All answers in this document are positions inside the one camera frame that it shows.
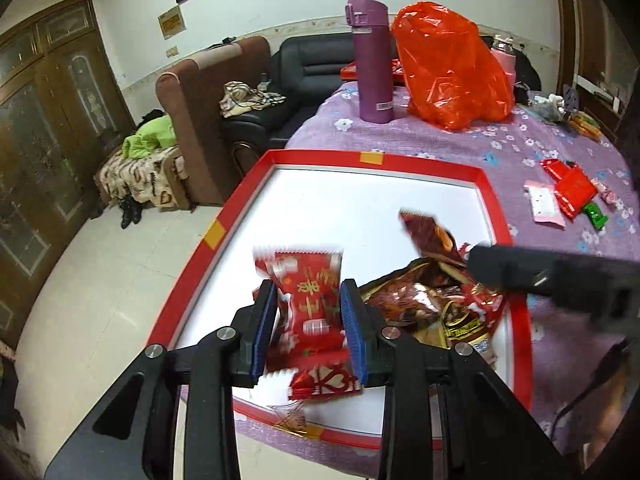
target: pink thermos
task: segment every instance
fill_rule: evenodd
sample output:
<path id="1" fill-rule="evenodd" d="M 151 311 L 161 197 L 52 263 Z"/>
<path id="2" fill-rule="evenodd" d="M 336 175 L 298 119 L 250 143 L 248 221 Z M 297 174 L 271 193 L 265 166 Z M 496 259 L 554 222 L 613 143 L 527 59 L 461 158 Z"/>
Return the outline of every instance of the pink thermos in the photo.
<path id="1" fill-rule="evenodd" d="M 345 10 L 356 54 L 360 118 L 388 123 L 394 118 L 389 9 L 375 0 L 349 0 Z"/>
<path id="2" fill-rule="evenodd" d="M 494 36 L 494 46 L 491 53 L 498 60 L 500 66 L 507 75 L 510 88 L 516 83 L 516 56 L 513 52 L 513 38 L 510 36 L 503 38 L 499 34 Z"/>

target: black leather sofa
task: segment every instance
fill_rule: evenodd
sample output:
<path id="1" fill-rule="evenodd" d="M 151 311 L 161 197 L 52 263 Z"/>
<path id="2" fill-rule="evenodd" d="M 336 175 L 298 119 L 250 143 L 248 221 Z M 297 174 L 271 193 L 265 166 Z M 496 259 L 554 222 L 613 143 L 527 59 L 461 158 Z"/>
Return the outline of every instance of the black leather sofa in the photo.
<path id="1" fill-rule="evenodd" d="M 491 47 L 493 38 L 482 36 Z M 393 41 L 392 56 L 398 57 Z M 354 61 L 350 32 L 289 38 L 271 57 L 269 91 L 287 97 L 281 104 L 222 119 L 220 132 L 242 174 L 267 150 L 284 148 L 287 141 L 343 81 L 340 69 Z M 525 54 L 516 51 L 518 81 L 541 90 L 540 78 Z"/>

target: purple thermos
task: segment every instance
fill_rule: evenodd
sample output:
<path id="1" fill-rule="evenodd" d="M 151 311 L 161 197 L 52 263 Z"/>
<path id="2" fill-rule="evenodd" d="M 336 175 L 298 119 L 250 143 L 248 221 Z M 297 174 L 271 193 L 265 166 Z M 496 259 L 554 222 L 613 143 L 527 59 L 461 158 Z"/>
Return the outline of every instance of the purple thermos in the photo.
<path id="1" fill-rule="evenodd" d="M 388 123 L 394 118 L 389 9 L 375 0 L 349 0 L 346 13 L 356 53 L 360 118 Z"/>

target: green clothing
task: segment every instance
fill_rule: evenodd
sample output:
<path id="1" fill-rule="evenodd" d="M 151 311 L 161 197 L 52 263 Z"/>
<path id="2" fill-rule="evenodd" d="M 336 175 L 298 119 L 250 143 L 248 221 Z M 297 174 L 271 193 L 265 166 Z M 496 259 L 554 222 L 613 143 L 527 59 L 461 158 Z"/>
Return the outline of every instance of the green clothing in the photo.
<path id="1" fill-rule="evenodd" d="M 177 144 L 171 117 L 164 115 L 140 126 L 135 135 L 124 139 L 124 158 L 145 158 L 158 148 L 170 148 Z"/>

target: orange plastic bag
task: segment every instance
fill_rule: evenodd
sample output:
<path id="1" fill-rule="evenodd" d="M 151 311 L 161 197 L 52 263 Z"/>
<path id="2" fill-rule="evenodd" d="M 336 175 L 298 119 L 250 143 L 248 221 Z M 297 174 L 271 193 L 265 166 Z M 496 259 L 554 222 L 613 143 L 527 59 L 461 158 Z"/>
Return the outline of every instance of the orange plastic bag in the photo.
<path id="1" fill-rule="evenodd" d="M 418 2 L 398 13 L 391 31 L 411 95 L 409 113 L 447 130 L 509 115 L 513 89 L 475 23 L 447 7 Z"/>

